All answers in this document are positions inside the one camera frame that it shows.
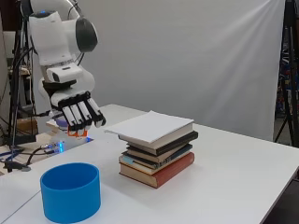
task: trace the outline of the book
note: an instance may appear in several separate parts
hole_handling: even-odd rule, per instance
[[[140,139],[135,139],[135,138],[132,138],[132,137],[127,137],[127,136],[124,136],[124,135],[119,135],[119,138],[120,140],[123,140],[123,141],[126,141],[126,142],[131,142],[131,143],[135,143],[135,144],[138,144],[140,146],[144,146],[144,147],[150,147],[152,149],[157,149],[159,147],[163,147],[175,140],[177,140],[178,138],[188,134],[188,133],[191,133],[193,132],[193,126],[192,126],[192,123],[191,124],[188,124],[172,133],[169,133],[167,135],[164,135],[163,137],[159,138],[158,140],[152,142],[152,143],[149,143],[149,142],[145,142],[145,141],[142,141]]]
[[[171,149],[170,151],[167,151],[160,156],[154,156],[146,151],[138,149],[137,147],[128,147],[127,153],[131,156],[139,157],[139,158],[145,159],[147,161],[153,161],[153,162],[158,163],[158,162],[164,161],[167,157],[170,157],[172,154],[179,151],[181,148],[183,148],[185,146],[186,145],[184,144],[184,145],[175,147],[174,149]]]
[[[190,143],[192,140],[198,138],[198,133],[193,131],[191,133],[188,133],[182,137],[180,137],[179,139],[163,146],[163,147],[159,147],[157,149],[153,149],[150,147],[144,147],[144,146],[140,146],[138,144],[132,143],[132,142],[128,142],[128,145],[131,147],[134,147],[134,149],[140,149],[142,151],[148,152],[154,156],[161,156],[164,153],[174,149],[175,147],[183,147],[184,145]]]
[[[181,171],[193,164],[193,162],[194,154],[190,152],[188,155],[184,156],[178,161],[175,161],[154,175],[144,174],[124,164],[121,164],[120,174],[157,189],[175,175],[179,174]]]
[[[123,160],[123,156],[120,157],[120,164],[124,164],[124,165],[126,165],[126,166],[129,166],[129,167],[131,167],[131,168],[133,168],[133,169],[136,169],[136,170],[138,170],[138,171],[140,171],[140,172],[142,172],[142,173],[145,173],[145,174],[147,174],[147,175],[154,175],[154,174],[156,174],[157,172],[159,172],[159,171],[161,171],[162,169],[164,169],[166,166],[168,166],[168,165],[174,163],[175,161],[178,161],[180,158],[182,158],[182,157],[188,155],[189,153],[190,153],[190,151],[186,151],[185,153],[181,154],[180,156],[178,156],[178,157],[176,157],[175,159],[171,160],[170,162],[164,164],[163,166],[160,166],[160,167],[157,168],[157,169],[149,168],[149,167],[147,167],[147,166],[141,165],[141,164],[139,164],[139,163],[137,163],[137,162],[134,162],[134,161],[133,161],[132,163],[128,163],[128,162],[126,162],[126,161]]]
[[[123,152],[123,155],[119,158],[119,162],[132,168],[135,168],[136,170],[144,172],[148,175],[153,175],[154,173],[157,173],[158,170],[161,170],[167,165],[173,163],[174,161],[177,161],[180,158],[186,156],[191,149],[192,146],[187,145],[186,147],[182,148],[178,152],[174,153],[173,155],[159,163],[147,161],[142,158],[137,158],[135,156],[129,156],[126,152]]]
[[[193,122],[193,119],[183,119],[150,111],[142,116],[107,127],[105,132],[151,144]]]

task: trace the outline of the dark book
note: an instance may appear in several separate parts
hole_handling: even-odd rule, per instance
[[[181,145],[179,147],[175,147],[174,149],[171,149],[170,151],[167,151],[167,152],[165,152],[164,154],[162,154],[160,156],[152,155],[152,154],[150,154],[150,153],[148,153],[146,151],[140,150],[140,149],[138,149],[136,147],[128,147],[127,148],[127,153],[129,155],[136,156],[136,157],[148,160],[148,161],[162,162],[166,158],[168,158],[172,154],[174,154],[175,152],[179,151],[181,148],[185,147],[186,145]]]
[[[183,155],[184,153],[186,153],[187,151],[190,151],[192,149],[192,145],[188,144],[186,147],[183,147],[182,149],[180,149],[179,151],[175,152],[174,154],[172,154],[171,156],[169,156],[168,158],[166,158],[164,161],[162,162],[153,162],[153,161],[148,161],[142,158],[138,158],[132,155],[129,155],[127,152],[123,152],[122,155],[120,156],[120,162],[124,163],[124,164],[130,164],[133,165],[134,163],[138,163],[144,166],[149,167],[150,169],[159,169],[160,167],[165,166],[166,164],[168,164],[169,162],[175,160],[177,157],[180,157],[181,155]]]
[[[178,161],[175,161],[154,175],[144,174],[124,164],[121,164],[120,174],[157,189],[175,175],[179,174],[181,171],[193,164],[193,162],[194,154],[190,152],[188,155],[184,156]]]
[[[145,165],[141,165],[137,162],[128,162],[126,159],[125,159],[125,156],[120,156],[120,164],[123,164],[123,165],[126,165],[126,166],[129,166],[133,169],[136,169],[138,171],[141,171],[142,173],[145,173],[147,175],[154,175],[156,174],[157,172],[161,171],[162,169],[164,169],[166,166],[172,164],[173,162],[175,161],[178,161],[180,160],[181,158],[183,158],[184,156],[188,155],[190,153],[190,151],[186,151],[184,152],[183,154],[179,155],[178,157],[176,157],[175,159],[171,160],[170,162],[164,164],[163,166],[160,166],[158,169],[152,169],[152,168],[149,168],[148,166],[145,166]]]
[[[157,149],[153,149],[153,148],[150,148],[150,147],[143,147],[143,146],[140,146],[138,144],[135,144],[135,143],[132,143],[132,142],[128,142],[128,145],[131,146],[131,150],[134,149],[134,150],[142,150],[142,151],[145,151],[145,152],[148,152],[152,155],[155,155],[155,156],[161,156],[162,154],[164,154],[165,152],[168,152],[176,147],[180,147],[180,146],[184,146],[188,143],[190,143],[192,140],[198,138],[198,133],[196,131],[193,131],[191,133],[188,133],[180,138],[178,138],[177,140],[163,146],[163,147],[159,147]]]

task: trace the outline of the red book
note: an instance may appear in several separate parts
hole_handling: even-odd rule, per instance
[[[166,166],[163,170],[157,172],[154,175],[147,175],[129,166],[121,164],[121,175],[128,176],[136,181],[149,185],[158,189],[172,177],[179,172],[190,166],[194,162],[194,153],[190,152],[183,158],[175,161],[174,163]]]

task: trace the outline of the blue bowl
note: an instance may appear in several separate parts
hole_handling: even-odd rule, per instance
[[[45,216],[53,222],[79,222],[101,206],[99,170],[87,163],[48,170],[40,178],[40,187]]]

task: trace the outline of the white robot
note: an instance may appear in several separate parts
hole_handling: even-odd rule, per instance
[[[69,133],[76,136],[82,136],[93,122],[95,127],[104,125],[106,120],[90,93],[93,75],[75,60],[76,54],[93,51],[98,42],[93,24],[80,15],[78,3],[21,0],[21,12],[29,22],[43,71],[39,90],[48,94],[53,117],[64,116]]]

